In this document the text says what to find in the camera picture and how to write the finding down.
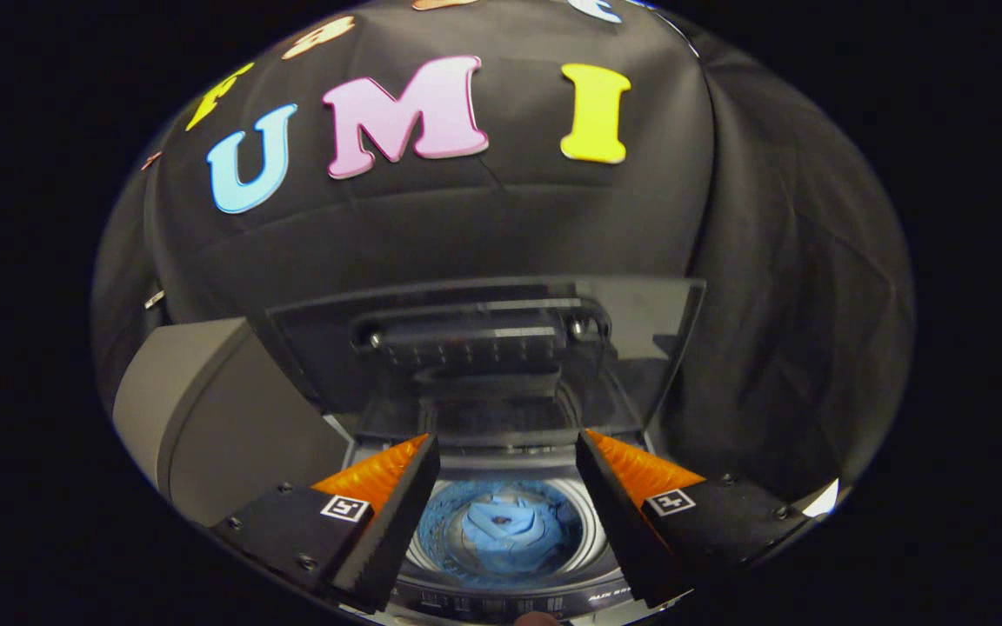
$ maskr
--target letter u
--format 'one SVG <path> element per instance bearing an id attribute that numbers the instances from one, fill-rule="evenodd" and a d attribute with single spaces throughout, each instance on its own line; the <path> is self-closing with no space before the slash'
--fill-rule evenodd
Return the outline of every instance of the letter u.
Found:
<path id="1" fill-rule="evenodd" d="M 254 129 L 262 132 L 264 165 L 262 173 L 253 181 L 238 179 L 238 143 L 245 137 L 245 132 L 234 132 L 215 143 L 207 153 L 211 194 L 214 194 L 214 205 L 222 213 L 245 213 L 270 199 L 270 195 L 286 179 L 289 170 L 289 118 L 296 108 L 296 104 L 286 104 L 267 112 L 254 124 Z"/>

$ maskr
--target black cloth backdrop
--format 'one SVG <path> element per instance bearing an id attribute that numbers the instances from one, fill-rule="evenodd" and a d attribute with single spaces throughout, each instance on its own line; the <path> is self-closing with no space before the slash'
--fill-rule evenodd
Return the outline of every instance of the black cloth backdrop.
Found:
<path id="1" fill-rule="evenodd" d="M 142 302 L 158 281 L 177 324 L 245 316 L 267 333 L 268 306 L 345 290 L 685 274 L 708 288 L 664 417 L 675 458 L 791 500 L 838 477 L 850 486 L 892 424 L 914 336 L 910 260 L 886 191 L 827 115 L 752 56 L 673 13 L 665 19 L 690 43 L 618 4 L 623 24 L 533 0 L 434 16 L 370 3 L 350 11 L 351 32 L 299 58 L 280 59 L 292 40 L 272 46 L 187 132 L 190 100 L 144 150 L 142 160 L 162 155 L 131 173 L 100 244 L 92 350 L 107 410 L 155 326 Z M 420 64 L 456 53 L 484 61 L 472 80 L 485 153 L 410 150 L 398 163 L 378 155 L 349 181 L 327 175 L 324 91 L 374 76 L 398 95 Z M 560 154 L 573 106 L 561 63 L 631 80 L 623 163 Z M 283 102 L 302 107 L 286 181 L 264 205 L 223 214 L 203 155 Z M 240 171 L 261 169 L 254 148 L 239 149 Z"/>

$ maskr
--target letter m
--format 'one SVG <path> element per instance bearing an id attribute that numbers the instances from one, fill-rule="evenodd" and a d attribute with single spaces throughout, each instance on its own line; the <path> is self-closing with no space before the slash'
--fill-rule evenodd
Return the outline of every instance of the letter m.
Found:
<path id="1" fill-rule="evenodd" d="M 477 56 L 446 56 L 423 64 L 395 99 L 372 78 L 340 84 L 323 95 L 334 107 L 335 159 L 327 166 L 332 178 L 350 178 L 373 167 L 374 155 L 362 147 L 362 130 L 381 154 L 401 160 L 412 128 L 422 119 L 415 151 L 423 158 L 450 158 L 480 153 L 489 137 L 474 126 L 470 76 L 482 66 Z"/>

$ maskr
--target foam letter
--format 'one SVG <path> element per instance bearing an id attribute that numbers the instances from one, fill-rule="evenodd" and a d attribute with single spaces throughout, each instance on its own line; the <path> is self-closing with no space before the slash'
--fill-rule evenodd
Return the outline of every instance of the foam letter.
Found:
<path id="1" fill-rule="evenodd" d="M 284 56 L 281 58 L 289 60 L 296 55 L 302 55 L 302 53 L 308 52 L 311 48 L 324 43 L 324 41 L 331 41 L 337 38 L 337 36 L 342 35 L 342 33 L 347 32 L 351 28 L 354 28 L 354 16 L 339 17 L 338 20 L 323 24 L 318 29 L 296 40 L 296 44 L 288 52 L 284 53 Z"/>
<path id="2" fill-rule="evenodd" d="M 605 0 L 567 0 L 567 3 L 585 15 L 595 16 L 607 23 L 621 23 L 621 17 L 613 15 L 613 8 Z"/>
<path id="3" fill-rule="evenodd" d="M 286 179 L 289 169 L 289 118 L 296 112 L 296 104 L 286 104 L 267 112 L 257 123 L 255 130 L 262 131 L 263 162 L 262 173 L 254 181 L 238 179 L 238 143 L 245 132 L 234 132 L 222 139 L 207 153 L 207 163 L 211 168 L 211 193 L 214 205 L 222 213 L 245 213 L 245 211 L 270 199 Z"/>
<path id="4" fill-rule="evenodd" d="M 624 160 L 624 143 L 616 139 L 621 92 L 632 88 L 628 78 L 611 69 L 567 63 L 563 75 L 574 82 L 574 124 L 559 147 L 568 158 L 597 162 Z"/>
<path id="5" fill-rule="evenodd" d="M 323 102 L 335 111 L 335 159 L 327 173 L 343 179 L 373 167 L 373 153 L 362 147 L 362 130 L 387 159 L 401 160 L 418 118 L 423 132 L 415 151 L 423 158 L 472 155 L 488 148 L 488 135 L 474 126 L 470 99 L 470 76 L 481 66 L 477 56 L 428 61 L 417 70 L 400 100 L 372 78 L 327 91 Z"/>
<path id="6" fill-rule="evenodd" d="M 243 67 L 238 71 L 235 71 L 230 76 L 227 76 L 226 80 L 223 80 L 223 82 L 215 84 L 215 86 L 203 96 L 203 99 L 200 100 L 199 108 L 195 110 L 195 115 L 191 115 L 191 122 L 187 123 L 187 126 L 183 128 L 183 131 L 187 132 L 188 130 L 191 130 L 191 127 L 199 123 L 200 119 L 207 117 L 207 114 L 214 110 L 214 100 L 218 100 L 223 94 L 226 94 L 226 92 L 230 90 L 230 87 L 233 87 L 234 83 L 237 82 L 238 74 L 245 74 L 246 70 L 252 67 L 254 67 L 254 63 L 247 63 L 246 67 Z"/>

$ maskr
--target washing machine lid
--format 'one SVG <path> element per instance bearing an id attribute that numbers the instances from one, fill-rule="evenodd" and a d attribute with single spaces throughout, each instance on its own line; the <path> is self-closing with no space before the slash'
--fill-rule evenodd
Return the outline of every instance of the washing machine lid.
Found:
<path id="1" fill-rule="evenodd" d="M 446 448 L 635 432 L 675 377 L 704 282 L 540 276 L 428 282 L 268 310 L 263 344 L 361 437 Z"/>

